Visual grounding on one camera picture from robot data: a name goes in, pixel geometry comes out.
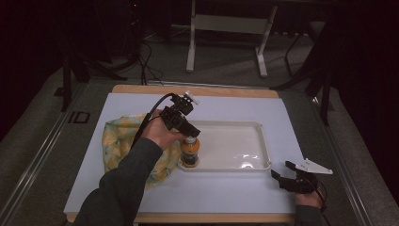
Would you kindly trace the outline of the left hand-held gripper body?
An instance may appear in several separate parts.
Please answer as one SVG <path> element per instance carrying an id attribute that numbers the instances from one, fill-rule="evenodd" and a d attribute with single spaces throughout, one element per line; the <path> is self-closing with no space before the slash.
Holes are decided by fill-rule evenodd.
<path id="1" fill-rule="evenodd" d="M 160 117 L 168 130 L 176 129 L 179 132 L 182 124 L 190 123 L 185 117 L 194 109 L 193 104 L 197 105 L 199 102 L 189 90 L 183 96 L 175 93 L 170 93 L 169 96 L 173 105 L 166 106 L 160 113 Z"/>

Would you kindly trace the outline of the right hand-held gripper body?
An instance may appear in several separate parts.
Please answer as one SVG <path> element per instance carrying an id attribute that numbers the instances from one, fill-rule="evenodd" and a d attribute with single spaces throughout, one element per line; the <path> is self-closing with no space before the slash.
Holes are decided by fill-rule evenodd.
<path id="1" fill-rule="evenodd" d="M 318 187 L 317 174 L 331 175 L 333 173 L 332 169 L 327 169 L 309 158 L 305 158 L 302 163 L 296 164 L 296 168 L 297 172 L 295 172 L 294 179 L 281 177 L 280 188 L 289 192 L 310 194 Z"/>

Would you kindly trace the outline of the orange juice bottle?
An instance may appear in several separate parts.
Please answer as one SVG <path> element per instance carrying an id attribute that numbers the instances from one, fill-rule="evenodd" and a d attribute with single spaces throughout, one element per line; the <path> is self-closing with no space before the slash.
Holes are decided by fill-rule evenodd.
<path id="1" fill-rule="evenodd" d="M 200 141 L 196 137 L 186 138 L 182 145 L 181 160 L 187 168 L 194 168 L 199 163 Z"/>

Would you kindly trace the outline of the white plastic tray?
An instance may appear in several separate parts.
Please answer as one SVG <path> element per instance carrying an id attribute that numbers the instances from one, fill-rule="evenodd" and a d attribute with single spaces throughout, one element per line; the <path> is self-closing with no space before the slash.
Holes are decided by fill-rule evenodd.
<path id="1" fill-rule="evenodd" d="M 200 130 L 197 165 L 185 171 L 265 171 L 272 166 L 263 127 L 256 121 L 192 121 Z"/>

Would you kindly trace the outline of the yellow green patterned cloth bag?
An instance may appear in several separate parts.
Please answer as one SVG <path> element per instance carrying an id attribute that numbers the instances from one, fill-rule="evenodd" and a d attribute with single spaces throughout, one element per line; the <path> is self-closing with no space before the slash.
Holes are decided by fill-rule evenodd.
<path id="1" fill-rule="evenodd" d="M 105 172 L 116 169 L 120 161 L 130 152 L 144 117 L 144 114 L 122 116 L 105 123 L 102 135 Z M 164 182 L 177 167 L 181 154 L 181 143 L 174 141 L 156 162 L 146 180 L 145 188 L 149 189 Z"/>

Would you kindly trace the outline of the person's right hand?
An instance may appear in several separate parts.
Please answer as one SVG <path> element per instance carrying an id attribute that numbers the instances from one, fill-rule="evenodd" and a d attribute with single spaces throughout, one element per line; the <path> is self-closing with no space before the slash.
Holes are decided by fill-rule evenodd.
<path id="1" fill-rule="evenodd" d="M 295 195 L 296 205 L 306 205 L 321 209 L 323 201 L 316 192 L 310 194 L 296 194 Z"/>

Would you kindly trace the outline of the person's left hand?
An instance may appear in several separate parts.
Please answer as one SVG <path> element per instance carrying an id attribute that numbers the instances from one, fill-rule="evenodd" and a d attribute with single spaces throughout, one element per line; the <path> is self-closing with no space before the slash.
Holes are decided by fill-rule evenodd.
<path id="1" fill-rule="evenodd" d="M 165 150 L 172 142 L 184 140 L 185 136 L 179 132 L 168 130 L 160 117 L 160 113 L 160 109 L 155 109 L 153 111 L 152 119 L 142 132 L 142 137 L 150 139 L 158 145 L 161 150 Z"/>

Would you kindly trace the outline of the white table mat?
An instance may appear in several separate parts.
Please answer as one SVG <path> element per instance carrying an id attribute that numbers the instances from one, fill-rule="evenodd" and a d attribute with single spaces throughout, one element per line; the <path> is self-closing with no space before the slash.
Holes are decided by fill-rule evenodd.
<path id="1" fill-rule="evenodd" d="M 256 121 L 263 127 L 272 166 L 265 171 L 200 172 L 175 169 L 145 191 L 140 214 L 291 214 L 293 197 L 270 175 L 291 175 L 285 161 L 303 159 L 280 98 L 199 97 L 192 121 Z"/>

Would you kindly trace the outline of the black metal stand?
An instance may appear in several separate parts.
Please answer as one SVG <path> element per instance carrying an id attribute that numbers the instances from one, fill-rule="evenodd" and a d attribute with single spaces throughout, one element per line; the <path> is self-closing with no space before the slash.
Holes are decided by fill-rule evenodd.
<path id="1" fill-rule="evenodd" d="M 325 24 L 325 22 L 320 21 L 311 21 L 306 23 L 306 33 L 313 41 L 313 47 L 311 48 L 310 53 L 308 54 L 304 64 L 295 73 L 292 73 L 288 54 L 300 38 L 300 35 L 298 35 L 284 55 L 285 66 L 288 73 L 293 78 L 281 85 L 271 87 L 271 89 L 285 90 L 304 80 L 310 79 L 310 83 L 305 88 L 305 93 L 308 97 L 315 98 L 319 91 L 322 91 L 320 118 L 325 126 L 329 126 L 327 112 L 332 74 L 329 71 L 329 63 L 324 62 L 327 57 L 331 56 L 331 51 L 323 41 L 323 30 Z"/>
<path id="2" fill-rule="evenodd" d="M 60 23 L 55 23 L 52 27 L 52 36 L 61 52 L 62 56 L 62 79 L 63 86 L 56 90 L 56 96 L 63 98 L 62 112 L 65 112 L 72 103 L 72 74 L 79 82 L 87 83 L 90 79 L 87 65 L 99 70 L 106 77 L 113 80 L 126 81 L 125 77 L 113 73 L 110 69 L 101 65 L 89 56 L 76 50 L 69 41 L 64 27 Z"/>

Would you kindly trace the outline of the white metal stand frame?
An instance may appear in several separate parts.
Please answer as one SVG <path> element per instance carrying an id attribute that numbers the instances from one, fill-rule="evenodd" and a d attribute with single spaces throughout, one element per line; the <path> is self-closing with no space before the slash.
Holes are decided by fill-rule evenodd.
<path id="1" fill-rule="evenodd" d="M 219 15 L 198 14 L 196 12 L 197 0 L 191 0 L 190 16 L 190 41 L 185 70 L 188 73 L 194 71 L 196 55 L 196 31 L 220 31 L 231 33 L 256 34 L 263 37 L 261 43 L 255 47 L 255 56 L 260 77 L 267 77 L 268 72 L 263 52 L 271 34 L 278 6 L 272 6 L 266 19 L 242 18 Z"/>

